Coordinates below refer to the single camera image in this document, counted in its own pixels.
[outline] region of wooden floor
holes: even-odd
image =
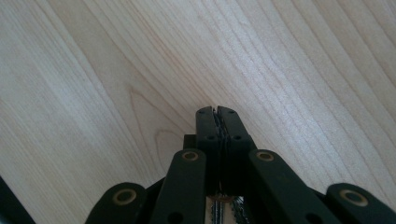
[[[309,187],[395,210],[395,85],[393,0],[1,1],[0,174],[37,223],[82,223],[224,105]]]

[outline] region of black mechanical arm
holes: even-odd
[[[196,112],[196,134],[184,136],[166,177],[144,189],[122,183],[91,210],[93,223],[222,223],[224,201],[236,223],[396,223],[370,192],[334,184],[326,195],[309,188],[275,152],[257,149],[238,114],[211,106]]]

